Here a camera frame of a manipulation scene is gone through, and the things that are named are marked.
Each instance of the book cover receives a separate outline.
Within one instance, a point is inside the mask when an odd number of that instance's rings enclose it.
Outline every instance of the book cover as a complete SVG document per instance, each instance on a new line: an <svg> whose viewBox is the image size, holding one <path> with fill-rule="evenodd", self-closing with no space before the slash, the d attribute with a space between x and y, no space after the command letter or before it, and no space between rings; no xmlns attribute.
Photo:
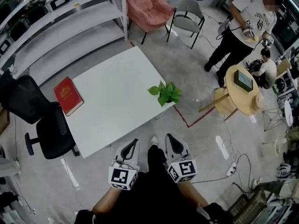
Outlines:
<svg viewBox="0 0 299 224"><path fill-rule="evenodd" d="M83 99L69 77L54 88L54 93L66 116L70 116L83 104Z"/></svg>

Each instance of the man in white t-shirt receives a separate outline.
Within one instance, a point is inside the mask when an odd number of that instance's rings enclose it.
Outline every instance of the man in white t-shirt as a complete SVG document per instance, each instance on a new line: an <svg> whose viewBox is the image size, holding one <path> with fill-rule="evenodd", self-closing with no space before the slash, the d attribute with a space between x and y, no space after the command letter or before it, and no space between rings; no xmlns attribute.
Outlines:
<svg viewBox="0 0 299 224"><path fill-rule="evenodd" d="M228 68L237 65L246 56L248 56L254 47L262 39L270 36L271 31L276 23L274 11L280 9L283 0L234 0L229 10L233 16L229 29L225 31L221 44L214 51L205 70L210 71L213 65L221 61L225 55L230 53L228 58L217 71L218 84L224 86L224 77ZM253 40L252 34L246 21L253 21L255 27L253 33L258 39Z"/></svg>
<svg viewBox="0 0 299 224"><path fill-rule="evenodd" d="M258 86L265 89L270 89L276 79L277 68L274 61L270 58L270 51L265 48L261 50L262 65L259 71L252 72L253 78L256 80Z"/></svg>

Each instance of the floor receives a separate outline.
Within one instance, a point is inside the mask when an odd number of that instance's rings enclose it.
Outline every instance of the floor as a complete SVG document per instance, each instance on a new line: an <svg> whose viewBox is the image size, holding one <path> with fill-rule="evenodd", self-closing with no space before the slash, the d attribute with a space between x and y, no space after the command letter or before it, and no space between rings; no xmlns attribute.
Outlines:
<svg viewBox="0 0 299 224"><path fill-rule="evenodd" d="M227 14L214 7L216 0L199 3L204 13L217 21L225 20ZM189 125L203 115L198 112L199 108L211 101L213 90L218 87L215 78L217 68L213 67L209 73L204 71L204 64L214 50L208 40L214 47L220 44L220 41L215 39L218 27L219 24L215 20L206 18L203 26L204 37L198 38L193 49L190 49L190 46L194 38L190 38L189 32L179 28L173 28L168 43L166 43L166 29L160 28L149 33L143 45L140 44L143 32L135 24L132 24L128 31L129 41L144 52L161 76L165 80L174 81L176 86L184 91L184 96L176 108ZM55 101L53 88L64 77L74 78L90 67L131 47L131 43L123 40L102 47L56 74L41 86L41 90L50 101ZM261 45L257 46L246 60L258 59L261 49ZM271 52L272 58L275 59L278 52L275 48ZM273 90L261 91L265 99L264 109L277 107L277 97ZM225 140L223 145L227 147L229 154L233 147L236 156L239 156L240 153L248 155L251 163L251 179L262 177L264 181L274 180L276 167L282 161L282 153L274 158L261 156L260 146L264 142L284 137L286 126L281 125L264 132L262 111L252 117L237 112L226 122L227 127L223 120L223 115L214 110L188 128L178 112L171 108L160 119L147 122L112 143L110 148L104 148L86 159L74 157L72 152L69 152L64 157L46 160L39 144L34 145L34 156L29 156L26 150L24 135L29 133L34 138L36 136L35 125L29 125L11 115L11 124L0 136L0 143L8 158L19 158L21 174L8 179L8 184L14 191L21 193L31 209L36 211L36 215L34 215L30 208L24 205L25 211L22 214L25 216L24 219L31 220L28 223L46 224L48 223L47 218L53 217L55 220L63 220L65 224L72 224L75 219L75 211L91 209L109 188L108 167L120 144L133 138L139 139L141 144L140 166L146 171L146 155L150 136L155 134L161 146L164 147L164 137L167 133L179 135L190 145L191 153L196 159L199 170L193 182L214 180L226 176L230 160L224 159L216 143L216 136ZM232 145L228 141L229 132ZM245 156L240 159L237 167L239 173L229 178L198 183L194 186L208 202L217 202L227 209L240 195L240 191L232 185L232 182L236 182L248 190L249 162Z"/></svg>

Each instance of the pink chair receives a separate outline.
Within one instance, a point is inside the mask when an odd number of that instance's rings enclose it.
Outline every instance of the pink chair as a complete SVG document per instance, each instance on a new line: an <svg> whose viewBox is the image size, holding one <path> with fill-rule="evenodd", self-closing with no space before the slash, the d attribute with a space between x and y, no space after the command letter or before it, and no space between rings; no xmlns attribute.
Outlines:
<svg viewBox="0 0 299 224"><path fill-rule="evenodd" d="M141 45L146 34L166 26L166 22L174 12L174 8L165 0L127 0L127 8L128 17L131 19L128 29L134 21L145 32Z"/></svg>

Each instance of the gray chair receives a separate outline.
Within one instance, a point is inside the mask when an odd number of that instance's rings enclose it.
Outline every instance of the gray chair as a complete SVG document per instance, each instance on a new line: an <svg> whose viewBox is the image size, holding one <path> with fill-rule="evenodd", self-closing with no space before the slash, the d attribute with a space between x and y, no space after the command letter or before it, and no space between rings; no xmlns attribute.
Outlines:
<svg viewBox="0 0 299 224"><path fill-rule="evenodd" d="M176 15L176 12L186 12L185 15L178 14ZM195 21L193 21L190 17L187 16L187 13L192 13L196 15L198 18L200 18L199 24L197 24ZM177 28L181 28L186 31L193 32L191 37L194 33L197 33L196 38L193 42L193 45L191 46L191 49L193 48L196 39L202 29L202 26L205 22L205 17L203 13L201 12L199 3L196 0L183 0L177 8L174 10L174 14L171 21L170 31L172 25L174 25Z"/></svg>

